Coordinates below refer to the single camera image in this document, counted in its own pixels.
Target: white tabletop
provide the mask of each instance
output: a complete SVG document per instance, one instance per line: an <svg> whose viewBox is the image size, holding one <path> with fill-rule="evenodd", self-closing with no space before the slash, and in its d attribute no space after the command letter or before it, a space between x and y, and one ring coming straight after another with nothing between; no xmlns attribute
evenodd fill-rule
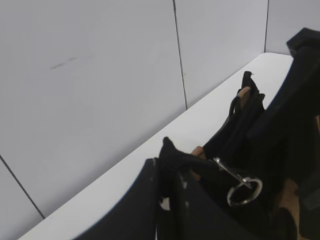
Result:
<svg viewBox="0 0 320 240"><path fill-rule="evenodd" d="M144 162L159 155L168 136L186 153L203 146L224 123L231 100L241 88L244 71L261 93L266 108L285 79L292 57L263 53L240 69L198 103L156 133L117 165L35 226L20 240L71 240L102 218L129 189Z"/></svg>

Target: white wall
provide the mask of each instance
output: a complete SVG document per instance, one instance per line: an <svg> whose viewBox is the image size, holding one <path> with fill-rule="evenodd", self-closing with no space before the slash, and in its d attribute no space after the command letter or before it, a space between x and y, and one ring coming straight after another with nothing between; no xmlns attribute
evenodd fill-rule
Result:
<svg viewBox="0 0 320 240"><path fill-rule="evenodd" d="M190 107L263 53L268 0L175 2Z"/></svg>
<svg viewBox="0 0 320 240"><path fill-rule="evenodd" d="M42 217L0 160L0 239L16 240Z"/></svg>
<svg viewBox="0 0 320 240"><path fill-rule="evenodd" d="M185 110L172 0L2 0L0 35L0 154L45 216Z"/></svg>
<svg viewBox="0 0 320 240"><path fill-rule="evenodd" d="M320 31L319 0L269 0L266 51L289 54L286 42L302 28Z"/></svg>

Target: metal hook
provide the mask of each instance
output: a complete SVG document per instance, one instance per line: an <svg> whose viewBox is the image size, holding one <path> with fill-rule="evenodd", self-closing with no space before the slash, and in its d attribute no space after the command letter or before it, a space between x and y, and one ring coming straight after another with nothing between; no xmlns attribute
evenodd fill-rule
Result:
<svg viewBox="0 0 320 240"><path fill-rule="evenodd" d="M235 179L237 179L239 181L239 184L236 187L232 187L228 192L227 202L230 207L236 207L236 206L241 206L241 205L250 203L251 201L255 200L259 196L259 194L261 193L263 183L259 178L256 178L256 177L250 178L250 177L240 176L233 169L224 165L221 162L220 158L218 158L218 157L214 157L213 160L209 159L209 162L216 163L220 167L220 169L226 171L228 174L230 174L232 177L234 177ZM231 197L234 194L234 192L236 190L238 190L240 187L246 186L248 189L252 189L252 185L250 183L253 183L253 182L257 184L257 187L256 187L255 191L253 192L253 194L249 198L247 198L243 201L240 201L240 202L234 202L231 200Z"/></svg>

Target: panel seam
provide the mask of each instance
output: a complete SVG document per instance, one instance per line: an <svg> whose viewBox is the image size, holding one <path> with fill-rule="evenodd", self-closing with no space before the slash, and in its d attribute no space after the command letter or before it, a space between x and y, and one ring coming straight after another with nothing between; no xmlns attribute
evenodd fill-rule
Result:
<svg viewBox="0 0 320 240"><path fill-rule="evenodd" d="M264 53L266 52L266 46L267 46L267 32L268 32L268 21L269 21L269 2L266 8L266 22L265 22L265 37L264 37Z"/></svg>
<svg viewBox="0 0 320 240"><path fill-rule="evenodd" d="M183 71L182 60L181 60L180 39L179 39L179 33L178 33L176 0L172 0L172 3L173 3L173 14L174 14L174 23L175 23L175 31L176 31L176 41L177 41L177 44L178 44L178 52L179 52L179 60L180 60L182 87L183 87L183 94L184 94L184 104L185 104L185 110L188 110L185 78L184 78L184 71Z"/></svg>
<svg viewBox="0 0 320 240"><path fill-rule="evenodd" d="M22 186L22 184L20 183L20 181L18 180L18 178L16 177L16 175L14 174L14 172L11 170L11 168L9 167L9 165L6 163L6 161L4 160L4 158L0 155L0 160L2 161L2 163L4 164L4 166L6 167L6 169L10 172L10 174L12 175L12 177L14 178L14 180L17 182L17 184L19 185L19 187L22 189L22 191L24 192L24 194L27 196L27 198L30 200L30 202L32 203L32 205L35 207L35 209L37 210L37 212L40 214L40 216L45 219L45 216L43 215L43 213L40 211L40 209L38 208L38 206L36 205L36 203L32 200L32 198L30 197L30 195L27 193L26 189L24 188L24 186Z"/></svg>

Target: silver ring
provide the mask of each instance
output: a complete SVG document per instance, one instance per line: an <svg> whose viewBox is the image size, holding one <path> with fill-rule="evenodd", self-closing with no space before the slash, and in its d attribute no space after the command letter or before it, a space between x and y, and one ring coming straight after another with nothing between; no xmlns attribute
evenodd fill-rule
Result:
<svg viewBox="0 0 320 240"><path fill-rule="evenodd" d="M232 197L232 195L234 194L234 192L236 190L241 188L245 183L252 183L252 182L257 183L257 187L256 187L255 191L253 192L253 194L249 198L247 198L247 199L245 199L243 201L239 201L239 202L234 202L234 201L231 200L231 197ZM237 207L237 206L242 206L242 205L245 205L247 203L250 203L251 201L255 200L259 196L259 194L262 191L262 187L263 187L263 183L262 183L262 181L260 179L258 179L258 178L250 178L250 177L244 178L243 182L240 182L237 186L232 187L229 190L228 195L227 195L227 201L228 201L229 206L230 207Z"/></svg>

